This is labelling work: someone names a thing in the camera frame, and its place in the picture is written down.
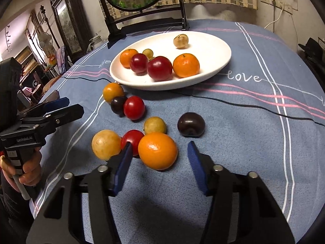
person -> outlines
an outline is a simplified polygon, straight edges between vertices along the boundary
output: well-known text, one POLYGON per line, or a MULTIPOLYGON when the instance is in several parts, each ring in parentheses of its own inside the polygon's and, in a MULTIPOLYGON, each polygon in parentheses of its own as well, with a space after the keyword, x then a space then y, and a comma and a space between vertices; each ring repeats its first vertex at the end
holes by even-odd
MULTIPOLYGON (((27 186, 35 186, 41 179, 42 154, 40 148, 34 150, 29 161, 23 165, 25 172, 19 181, 27 186)), ((0 173, 3 194, 0 194, 0 243, 25 244, 28 232, 34 221, 30 212, 29 201, 25 201, 12 179, 15 168, 2 155, 0 173)))

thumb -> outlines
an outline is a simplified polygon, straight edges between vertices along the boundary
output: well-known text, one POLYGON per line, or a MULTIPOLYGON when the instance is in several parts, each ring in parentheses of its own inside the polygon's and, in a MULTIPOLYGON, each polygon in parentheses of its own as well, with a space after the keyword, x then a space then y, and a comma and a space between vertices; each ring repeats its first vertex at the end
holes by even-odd
POLYGON ((0 167, 1 167, 1 169, 3 171, 5 171, 6 173, 8 173, 10 175, 15 175, 16 174, 15 167, 13 167, 11 165, 10 160, 5 158, 5 156, 0 157, 0 167))

black hat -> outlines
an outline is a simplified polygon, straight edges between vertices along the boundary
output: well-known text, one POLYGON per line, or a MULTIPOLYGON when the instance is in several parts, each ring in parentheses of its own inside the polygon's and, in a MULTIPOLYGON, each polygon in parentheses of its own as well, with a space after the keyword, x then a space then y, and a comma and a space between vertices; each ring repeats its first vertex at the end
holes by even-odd
POLYGON ((311 58, 314 58, 318 61, 322 61, 323 59, 323 49, 322 47, 317 43, 317 41, 313 40, 312 38, 308 39, 308 42, 306 46, 298 44, 299 47, 301 47, 305 53, 310 56, 311 58))

plate rim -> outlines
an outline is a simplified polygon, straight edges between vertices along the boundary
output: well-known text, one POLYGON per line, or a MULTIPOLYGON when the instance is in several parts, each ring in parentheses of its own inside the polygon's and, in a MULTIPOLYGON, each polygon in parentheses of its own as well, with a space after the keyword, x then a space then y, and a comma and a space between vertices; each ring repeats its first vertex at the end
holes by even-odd
MULTIPOLYGON (((217 36, 215 36, 215 35, 211 35, 211 34, 208 34, 208 33, 204 33, 204 32, 198 32, 198 31, 171 31, 171 32, 168 32, 168 33, 174 33, 174 32, 183 32, 183 33, 186 33, 186 32, 195 32, 195 33, 203 33, 203 34, 207 34, 207 35, 210 35, 210 36, 213 36, 213 37, 216 37, 217 39, 219 39, 219 40, 221 40, 227 47, 228 47, 228 49, 230 50, 230 57, 229 57, 229 59, 228 59, 228 61, 221 67, 221 68, 218 68, 218 69, 223 69, 228 63, 229 63, 229 61, 230 61, 230 59, 231 59, 231 56, 232 56, 232 50, 231 50, 231 48, 230 48, 230 46, 228 45, 228 43, 227 42, 225 42, 224 40, 222 40, 221 38, 219 38, 219 37, 217 37, 217 36)), ((161 33, 161 34, 156 34, 156 35, 152 35, 152 36, 148 36, 148 37, 146 37, 146 38, 143 38, 143 39, 141 39, 141 40, 145 40, 145 39, 149 39, 149 38, 151 38, 151 37, 153 37, 153 36, 161 36, 161 35, 165 35, 166 33, 164 32, 164 33, 161 33)), ((178 83, 182 83, 182 82, 188 82, 188 81, 191 81, 191 80, 195 80, 195 79, 199 79, 199 78, 201 78, 201 77, 203 77, 203 76, 207 76, 207 75, 210 75, 210 74, 212 74, 212 73, 214 73, 214 72, 216 72, 216 70, 217 69, 215 69, 215 70, 212 70, 212 71, 210 71, 210 72, 206 72, 206 73, 200 73, 200 74, 196 74, 196 75, 194 75, 194 76, 189 76, 189 77, 186 77, 186 78, 179 78, 179 79, 177 79, 177 80, 168 80, 168 81, 160 81, 160 82, 150 82, 150 83, 148 83, 148 84, 143 84, 143 83, 133 83, 133 82, 127 82, 127 81, 125 81, 125 80, 122 80, 122 79, 119 79, 119 78, 117 78, 112 72, 111 72, 111 70, 112 70, 112 63, 115 61, 115 59, 124 51, 124 50, 126 50, 126 49, 128 49, 128 48, 130 48, 132 45, 134 45, 134 44, 136 44, 136 43, 138 43, 139 41, 141 41, 141 40, 138 40, 138 41, 136 41, 136 42, 134 42, 134 43, 132 43, 131 45, 129 45, 129 46, 127 46, 127 47, 125 47, 124 49, 122 49, 114 58, 113 58, 113 60, 112 60, 112 62, 111 62, 111 65, 110 65, 110 67, 109 67, 109 73, 110 73, 110 75, 111 75, 111 77, 115 80, 115 81, 117 81, 118 83, 120 83, 120 84, 122 84, 122 85, 126 85, 126 86, 130 86, 130 87, 132 87, 132 86, 134 86, 134 87, 144 87, 144 88, 148 88, 148 87, 156 87, 156 86, 163 86, 163 85, 171 85, 171 84, 178 84, 178 83)))

black pants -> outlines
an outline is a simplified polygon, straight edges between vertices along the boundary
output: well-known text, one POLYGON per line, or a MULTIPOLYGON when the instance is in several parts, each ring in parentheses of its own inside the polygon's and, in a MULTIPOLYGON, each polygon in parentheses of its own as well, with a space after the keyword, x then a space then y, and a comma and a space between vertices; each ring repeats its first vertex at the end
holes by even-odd
POLYGON ((0 172, 3 190, 3 195, 0 195, 0 243, 25 244, 34 221, 29 201, 25 201, 0 172))

